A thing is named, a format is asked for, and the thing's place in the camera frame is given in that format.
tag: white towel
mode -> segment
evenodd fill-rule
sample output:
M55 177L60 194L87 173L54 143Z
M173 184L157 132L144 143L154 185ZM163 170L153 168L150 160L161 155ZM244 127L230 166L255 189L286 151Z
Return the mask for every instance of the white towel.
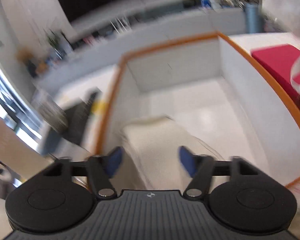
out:
M180 162L180 146L188 147L196 155L223 160L215 150L168 117L130 122L121 135L126 156L117 175L129 179L133 189L183 192L191 178ZM224 181L225 178L218 177L213 187Z

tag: black circular pad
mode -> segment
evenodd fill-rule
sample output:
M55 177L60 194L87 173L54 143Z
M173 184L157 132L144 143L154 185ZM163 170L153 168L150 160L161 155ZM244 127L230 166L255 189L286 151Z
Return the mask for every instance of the black circular pad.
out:
M12 191L6 212L15 229L52 233L85 219L93 208L92 194L84 187L58 177L33 177Z
M66 201L66 195L54 189L39 189L28 198L30 206L35 209L49 210L61 206Z
M226 226L250 234L286 229L297 210L293 194L279 183L262 179L238 179L216 187L209 207Z

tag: logo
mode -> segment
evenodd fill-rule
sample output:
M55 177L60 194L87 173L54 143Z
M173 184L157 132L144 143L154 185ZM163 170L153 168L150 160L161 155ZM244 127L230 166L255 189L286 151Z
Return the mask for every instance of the logo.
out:
M146 196L149 197L149 198L153 198L153 197L156 196L156 194L154 194L154 193L151 192L151 193L148 193Z

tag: red object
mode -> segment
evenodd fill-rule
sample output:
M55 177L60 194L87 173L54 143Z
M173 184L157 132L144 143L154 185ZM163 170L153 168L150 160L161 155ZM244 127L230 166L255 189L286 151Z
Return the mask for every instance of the red object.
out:
M300 50L287 44L253 50L251 55L275 78L291 99L299 105L300 95L290 83L290 71L295 61L300 57ZM300 74L293 80L300 84Z

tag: white table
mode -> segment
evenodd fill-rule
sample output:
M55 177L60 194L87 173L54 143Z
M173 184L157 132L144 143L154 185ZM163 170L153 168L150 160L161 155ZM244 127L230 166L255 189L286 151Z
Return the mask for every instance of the white table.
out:
M93 113L90 113L89 120L83 135L83 142L81 146L87 151L94 153L95 143L98 137L98 127L102 120L105 106L110 98L111 88L115 76L117 74L117 65L111 65L103 69L97 70L87 77L78 79L75 82L63 87L57 96L55 102L62 108L70 108L81 100L87 101L91 92L99 89L101 95L98 98L98 107ZM47 138L50 126L44 122L40 134L42 139L38 142L38 152L40 153L45 139Z
M291 44L300 50L300 38L297 38L292 33L257 33L232 35L230 37L249 54L251 54L252 49L282 44Z

